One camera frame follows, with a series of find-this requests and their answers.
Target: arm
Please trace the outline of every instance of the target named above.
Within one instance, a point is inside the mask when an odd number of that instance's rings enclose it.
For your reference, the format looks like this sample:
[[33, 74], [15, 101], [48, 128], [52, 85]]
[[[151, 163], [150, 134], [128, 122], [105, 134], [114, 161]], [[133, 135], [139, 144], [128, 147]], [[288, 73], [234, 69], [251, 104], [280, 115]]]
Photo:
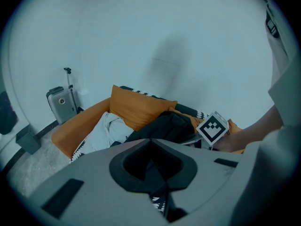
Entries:
[[269, 109], [263, 117], [248, 128], [219, 140], [214, 148], [219, 151], [233, 152], [245, 149], [254, 141], [261, 141], [270, 132], [279, 129], [283, 125], [280, 114], [275, 106]]

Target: white box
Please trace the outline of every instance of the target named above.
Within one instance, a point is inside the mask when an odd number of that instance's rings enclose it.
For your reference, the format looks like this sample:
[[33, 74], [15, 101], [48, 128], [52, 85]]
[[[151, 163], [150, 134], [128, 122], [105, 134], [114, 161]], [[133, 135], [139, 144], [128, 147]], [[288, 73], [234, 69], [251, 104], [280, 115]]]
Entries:
[[212, 146], [229, 130], [228, 122], [218, 113], [211, 113], [198, 127], [197, 131]]
[[202, 149], [212, 150], [213, 146], [209, 145], [208, 142], [202, 138]]

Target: black stripe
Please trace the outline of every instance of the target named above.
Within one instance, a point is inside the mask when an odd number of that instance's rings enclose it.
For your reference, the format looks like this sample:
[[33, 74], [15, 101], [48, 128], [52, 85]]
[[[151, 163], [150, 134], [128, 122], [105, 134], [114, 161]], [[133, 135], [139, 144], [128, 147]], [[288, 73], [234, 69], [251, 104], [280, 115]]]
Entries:
[[222, 159], [222, 158], [215, 159], [214, 162], [221, 164], [221, 165], [233, 167], [233, 168], [235, 168], [238, 164], [238, 162], [236, 162], [236, 161], [229, 161], [229, 160]]
[[83, 184], [83, 181], [70, 179], [45, 203], [42, 209], [53, 217], [59, 218]]
[[52, 122], [50, 125], [47, 125], [43, 130], [41, 130], [37, 135], [37, 139], [41, 139], [43, 136], [45, 136], [49, 131], [51, 131], [54, 127], [58, 126], [57, 120]]
[[[272, 28], [270, 28], [270, 26], [268, 25], [270, 22], [273, 24], [273, 27], [272, 27]], [[274, 38], [276, 38], [276, 39], [279, 38], [280, 35], [279, 35], [279, 33], [278, 33], [278, 29], [277, 29], [277, 27], [275, 26], [275, 24], [273, 23], [273, 21], [271, 20], [271, 17], [270, 17], [270, 15], [269, 15], [268, 12], [267, 12], [267, 18], [266, 18], [265, 23], [266, 23], [266, 26], [267, 26], [269, 32], [272, 34], [272, 36], [273, 36]]]
[[21, 148], [19, 151], [16, 152], [16, 154], [8, 161], [8, 163], [4, 166], [3, 170], [1, 171], [1, 174], [6, 177], [8, 172], [13, 168], [13, 166], [16, 164], [16, 162], [23, 156], [25, 153], [25, 150]]

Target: orange cushion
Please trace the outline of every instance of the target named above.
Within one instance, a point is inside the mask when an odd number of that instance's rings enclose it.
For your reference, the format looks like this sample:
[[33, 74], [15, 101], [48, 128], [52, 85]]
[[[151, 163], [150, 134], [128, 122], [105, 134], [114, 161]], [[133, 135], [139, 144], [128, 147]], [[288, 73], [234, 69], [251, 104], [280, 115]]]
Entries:
[[234, 151], [232, 153], [236, 153], [236, 154], [244, 154], [245, 150], [238, 150], [238, 151]]
[[229, 133], [230, 134], [234, 134], [234, 133], [237, 133], [242, 130], [231, 119], [228, 120], [228, 123], [229, 123]]
[[168, 110], [189, 117], [189, 119], [190, 119], [190, 121], [191, 121], [191, 124], [192, 124], [192, 126], [193, 126], [193, 128], [194, 128], [194, 133], [197, 133], [197, 132], [198, 132], [198, 131], [197, 131], [198, 125], [204, 121], [203, 119], [195, 118], [195, 117], [193, 117], [193, 116], [191, 116], [191, 115], [188, 115], [188, 114], [183, 114], [183, 113], [181, 113], [181, 112], [175, 110], [175, 109], [172, 108], [172, 107], [170, 107]]
[[127, 126], [139, 131], [176, 104], [177, 101], [156, 99], [113, 85], [110, 113], [120, 116]]

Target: baseboard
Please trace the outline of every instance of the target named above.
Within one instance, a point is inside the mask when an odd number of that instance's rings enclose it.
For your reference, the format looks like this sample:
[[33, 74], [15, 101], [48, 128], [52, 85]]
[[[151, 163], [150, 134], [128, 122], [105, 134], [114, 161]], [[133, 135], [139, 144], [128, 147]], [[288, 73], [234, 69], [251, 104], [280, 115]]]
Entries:
[[57, 120], [52, 122], [50, 125], [46, 126], [43, 130], [41, 130], [37, 135], [37, 139], [41, 139], [44, 135], [46, 135], [49, 131], [51, 131], [54, 127], [58, 126]]
[[8, 161], [8, 163], [5, 165], [5, 167], [3, 168], [3, 170], [1, 171], [1, 174], [6, 177], [9, 170], [12, 169], [12, 167], [16, 164], [16, 162], [21, 158], [21, 156], [23, 156], [23, 154], [26, 151], [21, 148], [19, 151], [17, 151], [17, 153]]
[[82, 111], [84, 111], [84, 109], [83, 109], [83, 108], [81, 108], [81, 107], [77, 107], [77, 110], [78, 110], [79, 112], [82, 112]]

